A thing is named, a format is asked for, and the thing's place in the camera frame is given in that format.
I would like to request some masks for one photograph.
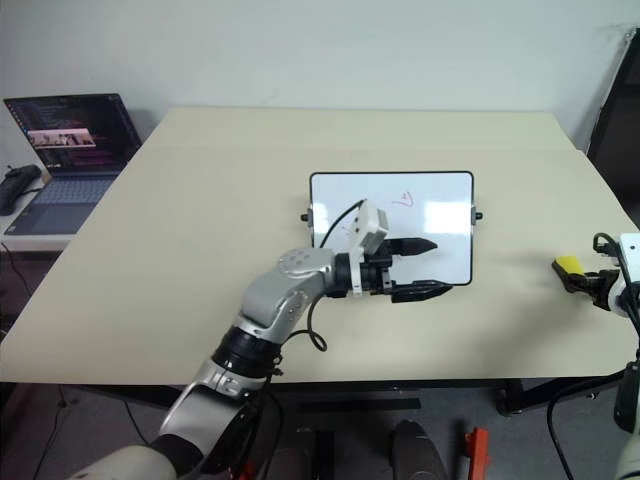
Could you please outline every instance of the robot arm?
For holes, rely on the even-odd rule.
[[[604,238],[605,244],[599,243]],[[640,334],[640,234],[626,233],[619,242],[608,235],[597,234],[593,248],[596,252],[614,257],[619,269],[583,272],[574,257],[560,257],[553,262],[565,289],[571,293],[584,292],[594,305],[624,318],[630,318]],[[614,420],[631,433],[620,456],[616,479],[640,477],[640,349],[630,362],[618,387]]]
[[[282,344],[314,300],[344,297],[355,289],[390,295],[392,302],[419,301],[451,289],[433,280],[393,282],[393,255],[418,255],[437,245],[415,238],[384,240],[384,212],[367,201],[360,212],[349,253],[292,250],[247,288],[220,345],[171,407],[149,446],[126,447],[71,478],[165,480],[237,466],[248,432],[259,420],[262,391],[278,373]]]

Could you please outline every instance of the yellow object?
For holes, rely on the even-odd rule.
[[[556,258],[556,263],[568,274],[576,273],[578,275],[584,275],[584,270],[582,270],[580,260],[578,260],[577,257],[558,257]]]

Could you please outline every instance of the laptop keyboard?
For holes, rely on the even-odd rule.
[[[35,204],[98,203],[113,179],[54,180],[38,195]]]

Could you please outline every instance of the red object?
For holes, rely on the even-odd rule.
[[[465,453],[471,458],[469,480],[485,480],[489,465],[489,432],[484,428],[474,428],[472,433],[465,433]]]
[[[238,480],[255,480],[256,474],[256,464],[249,460],[244,467],[242,467]]]

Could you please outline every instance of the black cable on floor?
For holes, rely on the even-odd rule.
[[[64,393],[62,392],[62,387],[60,385],[58,385],[58,395],[60,395],[60,401],[57,404],[56,414],[53,417],[53,428],[51,429],[49,438],[47,438],[47,443],[45,443],[44,450],[42,451],[42,455],[40,456],[40,460],[38,461],[38,465],[36,467],[36,471],[33,473],[33,480],[36,480],[38,478],[40,470],[42,469],[42,465],[44,464],[44,461],[47,458],[51,447],[53,447],[53,442],[55,441],[60,431],[60,414],[62,413],[62,410],[64,410],[68,405],[64,397]]]
[[[564,456],[564,451],[562,450],[562,446],[560,445],[560,440],[558,440],[555,427],[553,426],[553,409],[555,408],[556,403],[558,403],[561,398],[568,395],[574,395],[580,392],[588,391],[590,389],[596,389],[609,383],[621,380],[623,374],[624,370],[621,370],[607,377],[592,378],[589,380],[585,380],[584,382],[569,385],[568,387],[565,387],[558,393],[556,393],[547,405],[547,428],[549,429],[549,435],[551,436],[553,446],[556,448],[556,452],[558,453],[558,457],[560,458],[560,463],[562,463],[564,473],[569,480],[574,480],[574,476],[573,473],[571,473],[571,468],[569,467],[569,463]]]
[[[29,297],[31,297],[31,295],[32,295],[31,289],[29,288],[29,285],[27,284],[27,280],[24,278],[24,275],[22,275],[22,273],[20,273],[20,270],[18,270],[18,268],[16,267],[16,264],[13,261],[13,254],[11,253],[11,250],[9,250],[9,248],[4,244],[4,242],[0,242],[0,245],[2,245],[2,247],[7,252],[7,256],[9,257],[9,264],[11,265],[11,269],[15,272],[15,274],[18,277],[20,277],[20,280],[22,280],[22,285],[24,285],[24,289],[26,290],[27,295],[29,295]]]
[[[140,427],[138,427],[138,422],[136,422],[136,419],[133,417],[133,413],[131,413],[131,407],[129,406],[129,402],[127,402],[126,400],[123,400],[122,403],[124,403],[124,408],[127,409],[127,415],[129,415],[129,419],[133,424],[133,428],[136,429],[136,432],[138,433],[140,440],[142,440],[145,445],[149,445],[149,441],[146,438],[144,438],[144,435],[142,434]]]
[[[273,401],[274,405],[278,410],[278,429],[276,430],[276,438],[273,441],[273,447],[271,447],[271,452],[267,457],[267,463],[265,464],[264,470],[262,471],[262,480],[267,480],[267,477],[269,476],[269,469],[271,468],[271,462],[273,461],[273,457],[276,454],[278,443],[280,442],[280,437],[282,436],[282,427],[284,424],[284,409],[282,408],[282,404],[276,398],[276,396],[270,391],[267,391],[267,395],[269,395],[269,397],[271,398],[271,400]]]

